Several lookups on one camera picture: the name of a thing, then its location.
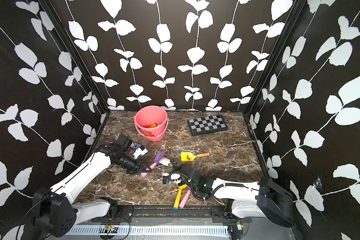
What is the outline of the purple square shovel pink handle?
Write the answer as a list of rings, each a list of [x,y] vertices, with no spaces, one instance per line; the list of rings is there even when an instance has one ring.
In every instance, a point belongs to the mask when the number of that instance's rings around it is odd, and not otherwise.
[[[155,157],[155,160],[154,160],[154,163],[150,165],[150,167],[148,168],[148,170],[153,170],[157,164],[163,159],[163,157],[165,156],[165,153],[167,151],[161,151],[161,152],[158,152],[156,157]]]

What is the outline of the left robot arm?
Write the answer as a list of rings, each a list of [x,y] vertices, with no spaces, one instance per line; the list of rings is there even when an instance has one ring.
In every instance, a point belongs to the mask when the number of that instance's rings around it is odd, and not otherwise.
[[[62,237],[75,225],[104,218],[114,221],[120,217],[117,201],[110,197],[75,204],[77,196],[101,172],[111,165],[120,166],[130,175],[150,173],[143,156],[146,147],[121,135],[112,144],[103,144],[74,172],[49,189],[41,188],[33,196],[33,205],[21,224],[31,224],[54,237]]]

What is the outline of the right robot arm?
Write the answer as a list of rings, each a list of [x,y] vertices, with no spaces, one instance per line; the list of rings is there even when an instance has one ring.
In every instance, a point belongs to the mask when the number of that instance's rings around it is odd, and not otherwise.
[[[232,200],[229,214],[238,219],[267,218],[286,228],[291,228],[295,223],[293,195],[269,178],[262,177],[253,183],[208,179],[190,165],[184,165],[163,174],[163,183],[176,183],[179,187],[187,188],[195,199],[203,202],[212,199]]]

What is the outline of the pink plastic bucket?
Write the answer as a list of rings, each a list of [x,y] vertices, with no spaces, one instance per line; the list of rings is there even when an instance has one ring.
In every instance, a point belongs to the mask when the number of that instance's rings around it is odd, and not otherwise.
[[[157,127],[148,129],[154,123]],[[168,123],[167,112],[158,106],[144,107],[134,115],[134,124],[138,134],[151,142],[157,142],[166,135]]]

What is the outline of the yellow shovel blue tip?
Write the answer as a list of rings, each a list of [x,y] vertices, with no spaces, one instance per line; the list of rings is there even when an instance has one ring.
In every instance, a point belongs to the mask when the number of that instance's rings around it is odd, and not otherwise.
[[[177,187],[178,187],[178,193],[177,193],[177,196],[176,196],[176,199],[175,199],[175,203],[174,203],[174,206],[173,206],[173,209],[174,209],[174,210],[178,210],[178,209],[179,209],[179,205],[180,205],[180,201],[181,201],[181,196],[182,196],[182,191],[183,191],[183,189],[186,189],[186,188],[187,188],[187,185],[186,185],[186,184],[180,184],[180,183],[178,183],[178,184],[177,184]]]

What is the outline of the black white checkerboard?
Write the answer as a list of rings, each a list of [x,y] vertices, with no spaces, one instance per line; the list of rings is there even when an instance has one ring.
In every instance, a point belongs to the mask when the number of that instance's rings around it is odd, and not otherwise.
[[[192,136],[211,134],[226,131],[228,126],[222,115],[206,116],[187,120]]]

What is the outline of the small circuit board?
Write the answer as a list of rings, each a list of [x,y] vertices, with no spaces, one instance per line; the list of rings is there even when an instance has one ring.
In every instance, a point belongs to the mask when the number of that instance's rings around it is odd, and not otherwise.
[[[118,230],[119,230],[119,227],[117,226],[114,226],[114,225],[105,225],[105,226],[102,226],[100,229],[99,229],[99,234],[100,235],[115,235],[118,233]]]

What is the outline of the black front rail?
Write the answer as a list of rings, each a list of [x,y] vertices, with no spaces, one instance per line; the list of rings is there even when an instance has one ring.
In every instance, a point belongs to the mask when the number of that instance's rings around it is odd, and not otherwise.
[[[186,206],[183,209],[174,210],[169,206],[132,206],[118,205],[117,214],[126,218],[129,222],[132,218],[162,217],[162,218],[211,218],[214,223],[233,224],[238,220],[249,221],[255,218],[254,214],[245,217],[237,217],[227,206]]]

